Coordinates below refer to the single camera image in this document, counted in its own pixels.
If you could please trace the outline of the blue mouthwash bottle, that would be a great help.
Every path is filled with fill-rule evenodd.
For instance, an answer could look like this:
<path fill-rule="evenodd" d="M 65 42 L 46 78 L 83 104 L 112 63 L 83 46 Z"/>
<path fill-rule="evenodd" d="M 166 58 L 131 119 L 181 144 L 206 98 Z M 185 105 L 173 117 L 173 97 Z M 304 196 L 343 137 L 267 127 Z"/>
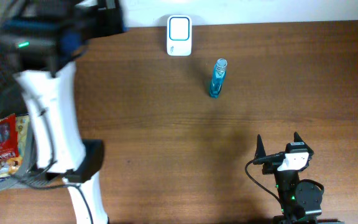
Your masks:
<path fill-rule="evenodd" d="M 210 97 L 217 98 L 220 95 L 226 77 L 226 70 L 227 60 L 224 58 L 218 59 L 214 66 L 213 76 L 209 86 Z"/>

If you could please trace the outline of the yellow snack bag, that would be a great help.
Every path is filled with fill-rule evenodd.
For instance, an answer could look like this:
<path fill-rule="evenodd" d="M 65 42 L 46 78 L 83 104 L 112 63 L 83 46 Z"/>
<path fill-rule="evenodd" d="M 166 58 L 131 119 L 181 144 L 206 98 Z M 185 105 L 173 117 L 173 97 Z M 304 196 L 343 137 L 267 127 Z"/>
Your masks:
<path fill-rule="evenodd" d="M 0 162 L 0 181 L 7 179 L 12 174 L 15 174 L 23 163 L 25 156 L 25 147 L 27 145 L 29 122 L 30 118 L 27 115 L 16 116 L 16 131 L 19 156 L 8 159 L 4 162 Z"/>

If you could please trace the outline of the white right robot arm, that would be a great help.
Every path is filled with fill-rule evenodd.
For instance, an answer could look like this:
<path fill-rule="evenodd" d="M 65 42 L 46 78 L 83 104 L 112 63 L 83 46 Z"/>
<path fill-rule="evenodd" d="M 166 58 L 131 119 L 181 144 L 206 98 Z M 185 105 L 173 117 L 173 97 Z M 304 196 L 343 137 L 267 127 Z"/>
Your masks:
<path fill-rule="evenodd" d="M 273 196 L 280 205 L 282 214 L 273 217 L 272 223 L 341 223 L 338 219 L 319 219 L 322 214 L 324 185 L 310 179 L 300 179 L 299 173 L 308 168 L 314 155 L 312 148 L 295 132 L 293 141 L 284 151 L 266 154 L 261 135 L 257 136 L 254 158 L 248 165 L 261 165 L 263 175 L 274 175 L 277 193 L 264 187 L 248 172 L 248 178 Z"/>

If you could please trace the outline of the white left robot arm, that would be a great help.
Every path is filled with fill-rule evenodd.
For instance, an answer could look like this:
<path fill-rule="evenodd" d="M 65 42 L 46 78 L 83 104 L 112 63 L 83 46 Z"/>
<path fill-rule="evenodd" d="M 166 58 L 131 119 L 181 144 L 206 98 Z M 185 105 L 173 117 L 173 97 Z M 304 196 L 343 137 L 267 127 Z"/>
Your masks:
<path fill-rule="evenodd" d="M 75 111 L 76 60 L 91 39 L 122 34 L 119 0 L 12 1 L 0 19 L 0 44 L 18 83 L 37 147 L 31 170 L 13 179 L 34 190 L 69 191 L 78 223 L 108 223 L 99 173 L 100 139 L 82 139 Z"/>

